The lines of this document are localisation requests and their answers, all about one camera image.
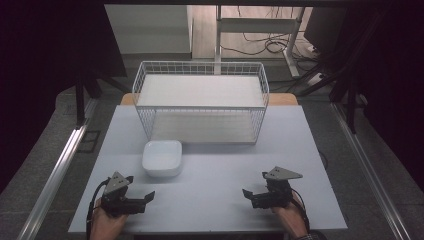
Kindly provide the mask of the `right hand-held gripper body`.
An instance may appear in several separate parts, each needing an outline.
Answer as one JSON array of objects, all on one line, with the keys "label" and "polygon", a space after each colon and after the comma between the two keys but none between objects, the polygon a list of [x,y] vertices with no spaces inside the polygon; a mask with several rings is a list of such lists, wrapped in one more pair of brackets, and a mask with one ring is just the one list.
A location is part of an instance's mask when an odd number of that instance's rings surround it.
[{"label": "right hand-held gripper body", "polygon": [[302,174],[275,166],[269,172],[262,173],[266,180],[266,188],[268,192],[265,197],[265,207],[287,207],[293,200],[292,188],[289,183],[290,179],[300,179]]}]

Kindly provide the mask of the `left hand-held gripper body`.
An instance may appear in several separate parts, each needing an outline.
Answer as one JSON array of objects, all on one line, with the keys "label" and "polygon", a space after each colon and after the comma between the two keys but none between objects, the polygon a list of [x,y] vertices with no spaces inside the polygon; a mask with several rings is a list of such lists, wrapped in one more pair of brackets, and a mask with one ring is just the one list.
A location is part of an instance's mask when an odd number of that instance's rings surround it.
[{"label": "left hand-held gripper body", "polygon": [[101,197],[101,208],[107,214],[118,217],[130,213],[130,203],[125,194],[132,182],[133,176],[124,177],[118,171],[113,173]]}]

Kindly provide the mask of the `person's left hand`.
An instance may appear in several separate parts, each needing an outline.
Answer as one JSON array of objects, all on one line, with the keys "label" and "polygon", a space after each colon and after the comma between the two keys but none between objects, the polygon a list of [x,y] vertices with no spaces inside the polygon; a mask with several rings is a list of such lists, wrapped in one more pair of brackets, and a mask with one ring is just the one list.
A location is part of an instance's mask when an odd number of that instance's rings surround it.
[{"label": "person's left hand", "polygon": [[101,199],[97,199],[92,214],[90,240],[115,240],[123,230],[127,215],[109,216],[101,207]]}]

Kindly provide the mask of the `white square plate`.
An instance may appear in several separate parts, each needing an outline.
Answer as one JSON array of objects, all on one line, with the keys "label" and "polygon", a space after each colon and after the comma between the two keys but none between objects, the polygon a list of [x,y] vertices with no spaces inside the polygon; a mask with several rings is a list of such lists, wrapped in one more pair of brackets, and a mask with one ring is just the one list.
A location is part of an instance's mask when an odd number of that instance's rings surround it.
[{"label": "white square plate", "polygon": [[151,177],[174,177],[182,168],[182,144],[176,140],[149,141],[143,151],[142,167]]}]

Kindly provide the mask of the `dark wrist watch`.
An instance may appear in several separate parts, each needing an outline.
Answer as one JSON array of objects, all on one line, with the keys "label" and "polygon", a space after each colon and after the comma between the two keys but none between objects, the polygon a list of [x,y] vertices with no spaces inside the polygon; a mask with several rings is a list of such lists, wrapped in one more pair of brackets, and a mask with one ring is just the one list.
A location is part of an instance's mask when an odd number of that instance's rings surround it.
[{"label": "dark wrist watch", "polygon": [[328,240],[328,239],[322,232],[311,230],[305,236],[296,238],[295,240]]}]

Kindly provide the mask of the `black metal stand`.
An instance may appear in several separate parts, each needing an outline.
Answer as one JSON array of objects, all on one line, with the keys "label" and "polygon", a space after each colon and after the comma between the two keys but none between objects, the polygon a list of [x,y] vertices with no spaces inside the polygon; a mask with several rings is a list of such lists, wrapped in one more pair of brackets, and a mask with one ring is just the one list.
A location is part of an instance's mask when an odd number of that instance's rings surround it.
[{"label": "black metal stand", "polygon": [[77,129],[80,129],[86,120],[87,111],[85,110],[84,91],[87,91],[88,95],[92,99],[98,99],[102,95],[102,90],[99,83],[97,82],[98,79],[106,82],[123,93],[130,92],[130,89],[124,84],[118,82],[114,78],[102,73],[99,70],[94,69],[83,72],[82,74],[78,74],[75,81]]},{"label": "black metal stand", "polygon": [[370,45],[385,14],[386,10],[384,9],[372,8],[368,14],[363,15],[362,20],[357,23],[357,29],[353,32],[351,39],[344,43],[339,50],[324,58],[318,65],[319,69],[325,64],[337,64],[338,67],[320,82],[296,93],[296,96],[304,97],[335,83],[329,93],[329,99],[331,102],[340,102],[344,96],[347,96],[345,123],[352,134],[356,133],[354,117],[358,94],[357,72],[359,65],[364,62],[366,48]]}]

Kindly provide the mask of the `white power strip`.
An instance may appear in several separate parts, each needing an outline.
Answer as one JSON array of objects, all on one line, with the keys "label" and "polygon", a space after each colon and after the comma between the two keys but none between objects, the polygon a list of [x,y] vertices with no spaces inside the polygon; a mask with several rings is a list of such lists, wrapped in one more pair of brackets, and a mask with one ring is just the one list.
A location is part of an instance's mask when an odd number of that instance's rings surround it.
[{"label": "white power strip", "polygon": [[316,73],[313,77],[311,77],[308,82],[307,85],[308,86],[313,86],[316,83],[320,82],[321,80],[323,80],[325,78],[325,74],[324,73]]}]

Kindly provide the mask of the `dark curtain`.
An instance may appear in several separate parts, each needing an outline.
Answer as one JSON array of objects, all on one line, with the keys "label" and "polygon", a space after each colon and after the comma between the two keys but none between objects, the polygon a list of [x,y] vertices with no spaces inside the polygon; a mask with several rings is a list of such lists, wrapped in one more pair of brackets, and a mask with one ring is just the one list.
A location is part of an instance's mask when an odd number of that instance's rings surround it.
[{"label": "dark curtain", "polygon": [[360,58],[365,116],[424,191],[424,0],[390,0]]},{"label": "dark curtain", "polygon": [[0,0],[0,192],[78,80],[126,74],[108,0]]}]

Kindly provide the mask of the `white cabinet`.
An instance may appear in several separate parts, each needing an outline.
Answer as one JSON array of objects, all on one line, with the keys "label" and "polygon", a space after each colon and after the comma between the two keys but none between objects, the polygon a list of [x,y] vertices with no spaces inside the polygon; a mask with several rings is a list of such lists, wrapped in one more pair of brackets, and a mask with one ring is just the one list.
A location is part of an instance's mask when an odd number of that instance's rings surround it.
[{"label": "white cabinet", "polygon": [[192,52],[190,5],[104,5],[122,54]]}]

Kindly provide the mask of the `aluminium rail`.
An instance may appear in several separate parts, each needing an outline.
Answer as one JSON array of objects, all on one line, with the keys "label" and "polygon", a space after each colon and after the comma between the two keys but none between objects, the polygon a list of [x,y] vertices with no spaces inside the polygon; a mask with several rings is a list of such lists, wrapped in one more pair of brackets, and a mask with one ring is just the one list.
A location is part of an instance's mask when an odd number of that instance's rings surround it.
[{"label": "aluminium rail", "polygon": [[412,240],[412,235],[408,232],[405,222],[402,219],[397,207],[387,193],[380,178],[378,177],[371,161],[366,154],[357,135],[354,134],[345,121],[345,113],[339,104],[330,104],[337,121],[339,122],[344,135],[357,159],[364,177],[366,178],[373,195],[382,210],[394,237],[396,240]]},{"label": "aluminium rail", "polygon": [[35,240],[36,235],[48,213],[48,210],[62,184],[72,159],[77,151],[92,115],[98,105],[98,100],[90,99],[84,108],[82,124],[76,127],[68,138],[49,178],[47,179],[34,207],[32,208],[17,240]]}]

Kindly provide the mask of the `white desk frame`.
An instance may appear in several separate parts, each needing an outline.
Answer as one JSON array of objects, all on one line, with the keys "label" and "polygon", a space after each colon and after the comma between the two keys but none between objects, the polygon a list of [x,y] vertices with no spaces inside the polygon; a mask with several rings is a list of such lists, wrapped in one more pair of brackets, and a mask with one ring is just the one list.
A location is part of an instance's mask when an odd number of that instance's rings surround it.
[{"label": "white desk frame", "polygon": [[296,18],[292,19],[264,19],[264,18],[223,18],[222,7],[216,6],[216,46],[214,60],[221,61],[221,34],[222,33],[278,33],[289,34],[288,44],[283,50],[291,76],[300,77],[293,59],[293,48],[303,20],[305,7],[301,7]]}]

